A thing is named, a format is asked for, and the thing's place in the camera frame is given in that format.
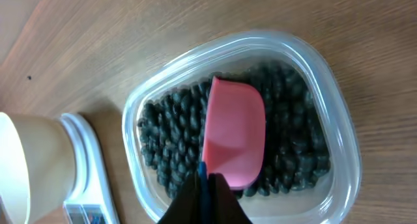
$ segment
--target wooden surface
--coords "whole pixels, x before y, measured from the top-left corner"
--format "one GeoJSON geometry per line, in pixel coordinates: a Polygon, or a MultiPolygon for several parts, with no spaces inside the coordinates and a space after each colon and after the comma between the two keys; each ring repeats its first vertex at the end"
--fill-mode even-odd
{"type": "Polygon", "coordinates": [[[83,112],[120,220],[151,223],[122,142],[128,94],[177,55],[250,29],[299,36],[333,69],[363,164],[344,223],[416,223],[417,0],[41,0],[0,67],[0,111],[83,112]]]}

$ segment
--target container rim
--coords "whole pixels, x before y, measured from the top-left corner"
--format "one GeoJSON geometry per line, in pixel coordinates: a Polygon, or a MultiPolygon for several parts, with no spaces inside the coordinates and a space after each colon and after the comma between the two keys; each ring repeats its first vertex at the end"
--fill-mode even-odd
{"type": "Polygon", "coordinates": [[[184,65],[209,62],[219,55],[236,49],[270,49],[284,54],[305,74],[311,87],[316,110],[330,150],[334,179],[327,198],[315,208],[296,216],[280,216],[282,223],[339,223],[351,209],[360,189],[362,162],[354,125],[333,73],[323,57],[303,40],[283,32],[250,31],[217,38],[200,45],[168,62],[161,70],[138,85],[126,101],[122,117],[122,134],[126,156],[136,195],[151,217],[157,222],[164,213],[146,185],[135,143],[135,103],[150,86],[160,82],[184,65]]]}

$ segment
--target pink spatula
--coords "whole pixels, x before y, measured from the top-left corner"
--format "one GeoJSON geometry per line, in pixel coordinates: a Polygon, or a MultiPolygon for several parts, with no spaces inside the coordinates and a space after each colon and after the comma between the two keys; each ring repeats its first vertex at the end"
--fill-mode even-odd
{"type": "Polygon", "coordinates": [[[265,107],[250,85],[214,78],[208,99],[202,160],[231,189],[257,178],[265,147],[265,107]]]}

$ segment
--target plastic container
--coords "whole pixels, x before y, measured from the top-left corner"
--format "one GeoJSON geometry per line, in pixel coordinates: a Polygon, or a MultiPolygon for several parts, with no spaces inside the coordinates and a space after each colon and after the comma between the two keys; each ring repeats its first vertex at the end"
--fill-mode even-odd
{"type": "Polygon", "coordinates": [[[129,96],[123,113],[123,138],[137,197],[154,221],[171,200],[145,167],[137,122],[143,105],[174,87],[213,72],[241,73],[265,60],[279,60],[302,74],[313,93],[330,151],[332,168],[313,189],[241,199],[254,223],[339,223],[358,195],[362,164],[354,126],[338,84],[320,54],[299,38],[278,32],[247,32],[199,46],[166,64],[129,96]]]}

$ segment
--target pile of dark beads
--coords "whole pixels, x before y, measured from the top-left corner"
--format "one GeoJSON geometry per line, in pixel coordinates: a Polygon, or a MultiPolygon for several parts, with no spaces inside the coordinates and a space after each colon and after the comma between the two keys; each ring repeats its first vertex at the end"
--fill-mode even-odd
{"type": "MultiPolygon", "coordinates": [[[[330,156],[313,96],[301,75],[283,63],[260,64],[238,76],[215,73],[255,87],[266,114],[265,153],[257,180],[234,191],[237,199],[256,193],[289,193],[313,188],[330,170],[330,156]]],[[[174,199],[201,158],[211,79],[167,93],[147,103],[139,120],[141,153],[146,166],[174,199]]]]}

